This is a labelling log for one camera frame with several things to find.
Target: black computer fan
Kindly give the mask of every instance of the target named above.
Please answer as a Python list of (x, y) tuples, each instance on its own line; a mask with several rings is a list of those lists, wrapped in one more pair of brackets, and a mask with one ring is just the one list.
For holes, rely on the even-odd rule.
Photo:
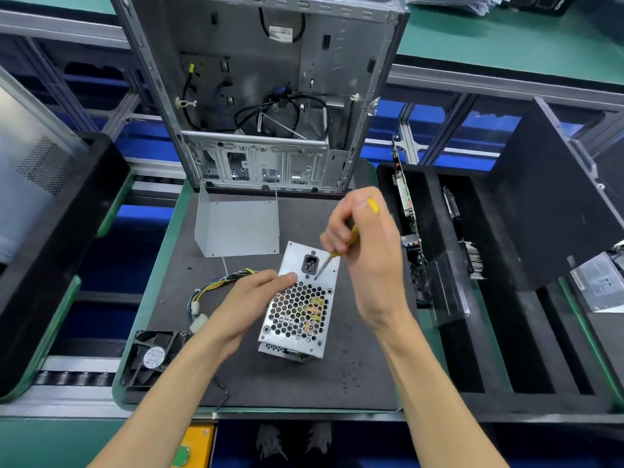
[(186, 332), (138, 331), (122, 374), (122, 384), (147, 391), (187, 340)]

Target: green tabletop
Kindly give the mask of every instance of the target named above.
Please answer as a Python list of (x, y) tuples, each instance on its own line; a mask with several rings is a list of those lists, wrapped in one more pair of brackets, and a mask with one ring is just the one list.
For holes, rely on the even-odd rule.
[[(11, 1), (114, 14), (109, 0)], [(494, 9), (483, 18), (412, 7), (399, 54), (624, 85), (624, 47), (576, 6), (563, 17)]]

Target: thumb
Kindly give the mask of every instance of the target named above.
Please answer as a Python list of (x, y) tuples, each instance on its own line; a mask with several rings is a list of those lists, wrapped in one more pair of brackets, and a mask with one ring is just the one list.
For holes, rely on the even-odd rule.
[(363, 242), (383, 240), (384, 231), (379, 215), (371, 208), (368, 197), (359, 197), (351, 216), (357, 225), (360, 239)]
[(269, 301), (278, 292), (285, 291), (294, 284), (297, 280), (295, 273), (288, 273), (282, 276), (277, 276), (272, 281), (261, 285), (258, 289), (262, 293), (262, 296)]

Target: forearm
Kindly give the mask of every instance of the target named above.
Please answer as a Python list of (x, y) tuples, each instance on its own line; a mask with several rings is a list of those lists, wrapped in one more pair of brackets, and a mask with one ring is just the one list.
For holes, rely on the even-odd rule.
[(213, 338), (191, 338), (90, 467), (169, 468), (221, 353)]
[(407, 308), (377, 332), (423, 467), (504, 467)]

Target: screwdriver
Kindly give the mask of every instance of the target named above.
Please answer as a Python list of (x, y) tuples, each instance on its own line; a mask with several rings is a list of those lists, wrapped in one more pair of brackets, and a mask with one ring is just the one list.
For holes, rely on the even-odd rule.
[[(372, 208), (372, 211), (375, 212), (376, 214), (378, 214), (379, 213), (379, 205), (377, 205), (377, 202), (375, 202), (372, 198), (370, 198), (370, 199), (368, 199), (368, 203), (370, 204), (370, 207)], [(358, 240), (358, 238), (359, 238), (359, 230), (357, 229), (358, 226), (353, 221), (353, 217), (352, 216), (347, 218), (344, 223), (351, 230), (351, 239), (349, 240), (349, 243), (347, 243), (347, 247), (348, 247), (348, 246), (354, 244)], [(323, 266), (321, 266), (321, 269), (319, 269), (318, 272), (316, 273), (316, 276), (314, 277), (315, 281), (318, 279), (318, 276), (320, 276), (321, 273), (325, 270), (325, 268), (327, 266), (329, 266), (330, 261), (333, 258), (336, 258), (338, 256), (342, 256), (342, 254), (339, 253), (338, 251), (330, 254), (330, 257), (325, 260), (325, 262), (323, 263)]]

